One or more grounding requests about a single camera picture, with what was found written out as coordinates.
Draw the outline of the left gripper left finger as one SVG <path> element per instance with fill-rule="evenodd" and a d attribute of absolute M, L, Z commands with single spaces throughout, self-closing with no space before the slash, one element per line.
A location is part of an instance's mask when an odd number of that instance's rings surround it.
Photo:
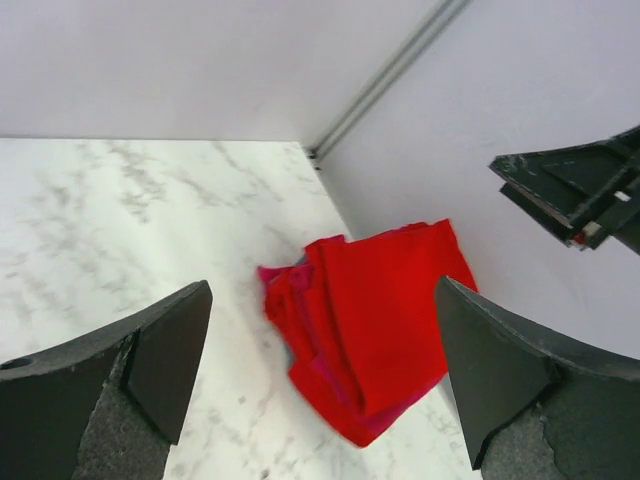
<path fill-rule="evenodd" d="M 213 296 L 148 308 L 1 366 L 4 479 L 161 479 L 179 442 Z"/>

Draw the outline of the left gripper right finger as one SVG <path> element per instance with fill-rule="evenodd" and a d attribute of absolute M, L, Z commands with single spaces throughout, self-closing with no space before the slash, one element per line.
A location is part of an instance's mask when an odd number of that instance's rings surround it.
<path fill-rule="evenodd" d="M 485 479 L 636 479 L 639 362 L 443 277 L 435 293 L 473 469 Z"/>

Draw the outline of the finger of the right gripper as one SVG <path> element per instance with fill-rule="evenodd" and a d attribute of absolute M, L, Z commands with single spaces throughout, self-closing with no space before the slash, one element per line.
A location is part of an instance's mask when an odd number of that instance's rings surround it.
<path fill-rule="evenodd" d="M 578 146 L 499 155 L 489 168 L 566 225 L 578 225 L 639 177 L 639 128 Z"/>
<path fill-rule="evenodd" d="M 586 234 L 582 230 L 567 226 L 541 201 L 522 193 L 509 183 L 505 183 L 501 187 L 500 193 L 563 245 L 576 247 L 579 250 L 592 249 L 592 246 L 588 245 Z"/>

